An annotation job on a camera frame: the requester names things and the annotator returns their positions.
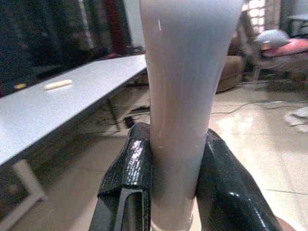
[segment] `white cylindrical object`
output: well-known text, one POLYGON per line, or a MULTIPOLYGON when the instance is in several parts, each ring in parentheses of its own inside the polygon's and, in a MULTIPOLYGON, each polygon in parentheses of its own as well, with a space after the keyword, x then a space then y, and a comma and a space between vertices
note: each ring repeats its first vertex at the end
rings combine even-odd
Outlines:
POLYGON ((141 0, 151 96, 152 225, 186 231, 240 0, 141 0))

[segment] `white table leg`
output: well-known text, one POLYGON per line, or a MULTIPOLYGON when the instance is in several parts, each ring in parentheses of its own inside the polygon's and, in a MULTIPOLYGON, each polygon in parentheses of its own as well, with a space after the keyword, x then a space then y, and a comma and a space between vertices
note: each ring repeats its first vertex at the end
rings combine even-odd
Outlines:
POLYGON ((32 172, 26 160, 20 160, 13 165, 13 170, 23 183, 29 196, 22 201, 9 215, 7 215, 0 223, 0 230, 7 231, 15 224, 23 214, 25 214, 37 201, 47 200, 47 196, 32 172))

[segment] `floor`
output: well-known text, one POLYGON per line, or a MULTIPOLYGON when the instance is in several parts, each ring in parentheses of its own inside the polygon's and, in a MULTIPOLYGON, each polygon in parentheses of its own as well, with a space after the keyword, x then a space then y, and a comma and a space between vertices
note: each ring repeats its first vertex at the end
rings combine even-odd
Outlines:
MULTIPOLYGON (((256 100, 300 101, 301 93, 253 91, 241 85, 215 96, 212 113, 231 112, 238 106, 256 100)), ((149 105, 146 91, 132 106, 149 105)), ((308 230, 308 134, 288 127, 282 116, 293 106, 307 104, 249 104, 232 114, 213 114, 209 127, 228 144, 235 156, 252 174, 273 212, 289 217, 308 230)), ((139 116, 148 122, 148 115, 139 116)), ((122 131, 103 137, 80 134, 60 150, 38 174, 49 200, 36 203, 11 231, 86 231, 96 205, 96 193, 104 173, 119 153, 127 134, 122 131)), ((200 230, 194 216, 192 230, 200 230)))

